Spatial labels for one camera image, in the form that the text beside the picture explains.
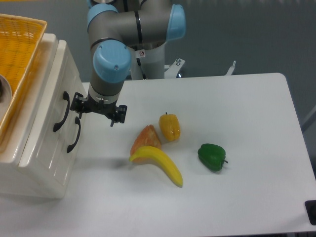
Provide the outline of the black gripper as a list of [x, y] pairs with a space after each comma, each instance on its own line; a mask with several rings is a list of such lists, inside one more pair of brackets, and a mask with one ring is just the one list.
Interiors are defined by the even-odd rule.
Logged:
[[78, 114], [78, 118], [82, 118], [83, 113], [97, 113], [111, 119], [110, 127], [115, 123], [124, 123], [127, 106], [116, 106], [117, 101], [106, 104], [104, 100], [95, 101], [90, 96], [84, 98], [82, 94], [76, 92], [74, 94], [70, 110]]

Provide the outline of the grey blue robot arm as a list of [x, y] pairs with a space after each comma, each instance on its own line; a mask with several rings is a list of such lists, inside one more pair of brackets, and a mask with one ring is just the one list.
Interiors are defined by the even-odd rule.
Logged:
[[76, 93], [70, 109], [124, 123], [127, 107], [117, 106], [117, 100], [125, 79], [164, 78], [164, 46], [185, 35], [185, 12], [169, 0], [90, 0], [88, 5], [92, 76], [88, 94]]

